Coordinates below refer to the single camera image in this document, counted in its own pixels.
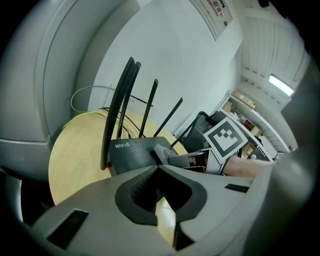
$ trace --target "ceiling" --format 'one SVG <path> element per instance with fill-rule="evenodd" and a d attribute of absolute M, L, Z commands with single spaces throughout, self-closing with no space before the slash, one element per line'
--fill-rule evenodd
<path fill-rule="evenodd" d="M 290 98 L 269 82 L 270 75 L 295 90 L 310 57 L 297 29 L 273 6 L 262 8 L 258 0 L 239 1 L 245 28 L 241 80 L 252 90 L 260 90 L 281 110 Z"/>

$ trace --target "wifi router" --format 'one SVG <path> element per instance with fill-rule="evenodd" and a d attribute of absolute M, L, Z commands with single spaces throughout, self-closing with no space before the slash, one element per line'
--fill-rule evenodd
<path fill-rule="evenodd" d="M 114 96 L 110 105 L 110 111 L 105 122 L 105 129 L 101 148 L 100 168 L 102 170 L 109 168 L 112 176 L 124 174 L 129 171 L 143 167 L 161 165 L 161 161 L 154 152 L 154 147 L 157 144 L 170 149 L 174 153 L 177 153 L 173 149 L 173 146 L 177 143 L 177 141 L 175 141 L 171 145 L 166 138 L 157 137 L 157 135 L 166 125 L 166 123 L 169 121 L 172 115 L 176 112 L 178 107 L 181 105 L 181 103 L 183 102 L 182 98 L 174 106 L 172 111 L 160 125 L 159 129 L 155 132 L 153 137 L 143 137 L 152 101 L 154 99 L 158 87 L 157 79 L 154 80 L 149 95 L 149 99 L 145 108 L 138 136 L 139 138 L 121 139 L 126 109 L 140 67 L 141 64 L 139 62 L 135 63 L 132 57 L 129 59 L 120 77 L 118 85 L 114 91 Z M 122 109 L 117 129 L 118 139 L 111 139 L 121 104 Z"/>

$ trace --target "black device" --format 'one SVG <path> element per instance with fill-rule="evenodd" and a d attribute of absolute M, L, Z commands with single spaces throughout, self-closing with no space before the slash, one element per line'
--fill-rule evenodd
<path fill-rule="evenodd" d="M 133 89 L 140 68 L 141 64 L 139 62 L 135 63 L 134 59 L 131 57 L 127 62 L 120 77 L 110 105 L 110 110 L 112 109 L 112 112 L 109 112 L 107 120 L 105 122 L 100 167 L 102 170 L 104 170 L 106 167 L 109 168 L 112 176 L 124 174 L 129 171 L 147 166 L 161 165 L 161 161 L 154 152 L 154 147 L 157 144 L 169 148 L 174 153 L 177 153 L 173 149 L 173 145 L 171 145 L 167 141 L 167 139 L 165 139 L 164 137 L 157 137 L 157 135 L 181 105 L 181 103 L 183 102 L 183 98 L 181 98 L 174 106 L 159 129 L 155 131 L 153 137 L 142 138 L 149 111 L 152 106 L 152 101 L 158 87 L 157 79 L 155 79 L 153 82 L 153 86 L 145 108 L 138 136 L 139 138 L 121 139 L 122 126 L 128 101 L 130 98 L 130 93 Z M 118 124 L 117 139 L 111 139 L 121 104 L 122 109 Z"/>

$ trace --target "white wall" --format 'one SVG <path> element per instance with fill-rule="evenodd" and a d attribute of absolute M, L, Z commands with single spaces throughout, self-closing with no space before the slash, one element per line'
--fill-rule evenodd
<path fill-rule="evenodd" d="M 215 41 L 206 22 L 188 0 L 153 0 L 117 35 L 101 63 L 94 85 L 115 88 L 132 56 L 141 62 L 132 95 L 148 101 L 154 79 L 159 81 L 149 118 L 162 123 L 183 97 L 182 105 L 165 127 L 174 132 L 204 98 L 215 102 L 208 96 L 208 92 L 215 94 L 213 87 L 221 93 L 221 98 L 224 96 L 217 85 L 222 74 L 226 80 L 234 79 L 236 71 L 231 61 L 243 40 L 243 32 L 234 2 L 227 0 L 227 4 L 233 20 Z M 93 89 L 88 109 L 101 108 L 107 93 L 107 90 Z M 112 95 L 111 91 L 106 107 Z M 145 106 L 131 102 L 128 110 L 143 113 Z"/>
<path fill-rule="evenodd" d="M 111 16 L 107 17 L 104 24 L 93 37 L 84 55 L 74 87 L 75 92 L 94 84 L 101 62 L 110 45 L 124 25 L 140 9 L 141 7 L 136 0 L 127 0 L 124 1 Z M 85 111 L 88 108 L 91 91 L 92 90 L 88 88 L 76 94 L 72 102 L 76 110 Z"/>
<path fill-rule="evenodd" d="M 240 83 L 236 90 L 254 101 L 255 110 L 275 129 L 287 146 L 298 148 L 296 139 L 280 112 L 283 105 L 278 105 L 268 95 L 246 82 Z"/>

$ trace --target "fluorescent light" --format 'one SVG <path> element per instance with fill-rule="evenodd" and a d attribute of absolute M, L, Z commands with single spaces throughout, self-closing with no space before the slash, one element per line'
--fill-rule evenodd
<path fill-rule="evenodd" d="M 280 81 L 278 78 L 276 78 L 273 75 L 270 75 L 269 82 L 276 87 L 278 87 L 281 91 L 283 91 L 286 95 L 291 96 L 294 93 L 294 90 L 292 90 L 288 85 L 286 85 L 284 82 Z"/>

